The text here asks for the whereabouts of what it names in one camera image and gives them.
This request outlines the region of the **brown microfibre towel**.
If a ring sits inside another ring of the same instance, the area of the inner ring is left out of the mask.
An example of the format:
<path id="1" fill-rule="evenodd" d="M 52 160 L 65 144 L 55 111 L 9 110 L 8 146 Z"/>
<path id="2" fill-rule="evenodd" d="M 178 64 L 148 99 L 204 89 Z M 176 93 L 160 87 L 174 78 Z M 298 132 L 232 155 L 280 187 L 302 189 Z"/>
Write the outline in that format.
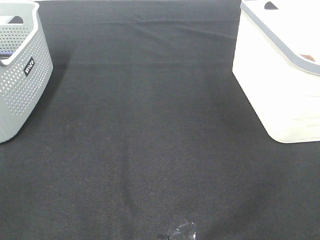
<path id="1" fill-rule="evenodd" d="M 308 61 L 315 62 L 316 60 L 311 55 L 301 54 L 301 57 L 307 59 Z"/>

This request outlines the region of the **black fabric table mat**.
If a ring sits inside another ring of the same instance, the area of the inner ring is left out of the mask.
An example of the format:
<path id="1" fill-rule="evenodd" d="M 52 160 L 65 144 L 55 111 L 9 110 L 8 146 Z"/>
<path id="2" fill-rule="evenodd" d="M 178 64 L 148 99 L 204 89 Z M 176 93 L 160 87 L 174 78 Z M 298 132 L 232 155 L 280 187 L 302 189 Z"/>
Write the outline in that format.
<path id="1" fill-rule="evenodd" d="M 317 240 L 320 145 L 232 73 L 238 0 L 42 1 L 53 71 L 0 146 L 3 240 Z"/>

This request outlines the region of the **clear crumpled tape piece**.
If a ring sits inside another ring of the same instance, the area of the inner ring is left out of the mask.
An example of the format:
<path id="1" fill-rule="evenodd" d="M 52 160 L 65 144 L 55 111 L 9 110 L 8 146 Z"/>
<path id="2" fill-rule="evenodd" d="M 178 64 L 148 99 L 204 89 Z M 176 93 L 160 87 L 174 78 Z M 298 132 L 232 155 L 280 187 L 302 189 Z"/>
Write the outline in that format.
<path id="1" fill-rule="evenodd" d="M 156 235 L 156 240 L 196 240 L 197 224 L 194 222 L 183 221 L 178 226 L 172 227 L 165 232 Z"/>

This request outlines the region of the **white plastic basket grey rim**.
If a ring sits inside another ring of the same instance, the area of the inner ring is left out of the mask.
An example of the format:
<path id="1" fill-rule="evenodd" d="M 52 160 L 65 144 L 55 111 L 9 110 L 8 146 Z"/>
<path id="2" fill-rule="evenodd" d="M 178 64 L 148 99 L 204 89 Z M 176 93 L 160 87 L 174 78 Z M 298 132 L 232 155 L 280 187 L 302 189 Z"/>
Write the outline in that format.
<path id="1" fill-rule="evenodd" d="M 243 0 L 232 72 L 272 139 L 318 141 L 319 1 Z"/>

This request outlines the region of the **grey perforated plastic basket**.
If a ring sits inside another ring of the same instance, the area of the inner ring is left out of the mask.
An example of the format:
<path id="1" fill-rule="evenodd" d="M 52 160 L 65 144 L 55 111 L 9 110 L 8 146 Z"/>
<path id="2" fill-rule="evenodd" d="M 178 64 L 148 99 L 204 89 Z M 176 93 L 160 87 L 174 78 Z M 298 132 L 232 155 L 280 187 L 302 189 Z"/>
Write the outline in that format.
<path id="1" fill-rule="evenodd" d="M 1 23 L 0 141 L 12 139 L 41 98 L 53 63 L 34 1 L 2 0 L 2 17 L 20 17 L 21 23 Z"/>

